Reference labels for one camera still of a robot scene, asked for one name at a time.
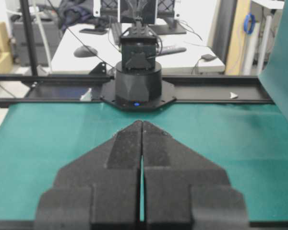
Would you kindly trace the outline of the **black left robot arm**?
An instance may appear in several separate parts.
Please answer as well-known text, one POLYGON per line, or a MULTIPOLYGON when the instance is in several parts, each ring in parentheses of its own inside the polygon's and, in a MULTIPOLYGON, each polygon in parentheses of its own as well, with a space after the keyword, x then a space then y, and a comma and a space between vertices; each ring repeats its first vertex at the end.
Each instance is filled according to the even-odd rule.
POLYGON ((156 63, 154 34, 136 17, 129 34, 120 37, 122 60, 117 64, 115 102, 126 109, 155 102, 162 95, 161 66, 156 63))

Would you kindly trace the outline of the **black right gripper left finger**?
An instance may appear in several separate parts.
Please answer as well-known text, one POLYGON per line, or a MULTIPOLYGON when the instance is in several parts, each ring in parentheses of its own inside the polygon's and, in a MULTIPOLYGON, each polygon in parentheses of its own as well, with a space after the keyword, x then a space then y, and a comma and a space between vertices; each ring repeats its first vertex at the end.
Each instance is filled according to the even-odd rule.
POLYGON ((133 230, 139 217, 142 122, 61 167, 36 209, 37 230, 133 230))

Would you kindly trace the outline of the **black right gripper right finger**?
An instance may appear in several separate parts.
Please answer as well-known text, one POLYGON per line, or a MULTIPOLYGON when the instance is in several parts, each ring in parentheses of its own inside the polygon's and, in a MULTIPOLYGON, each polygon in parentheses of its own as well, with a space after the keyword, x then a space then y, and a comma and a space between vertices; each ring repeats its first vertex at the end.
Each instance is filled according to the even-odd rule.
POLYGON ((145 221, 150 230, 246 230, 241 192, 221 166, 143 123, 145 221))

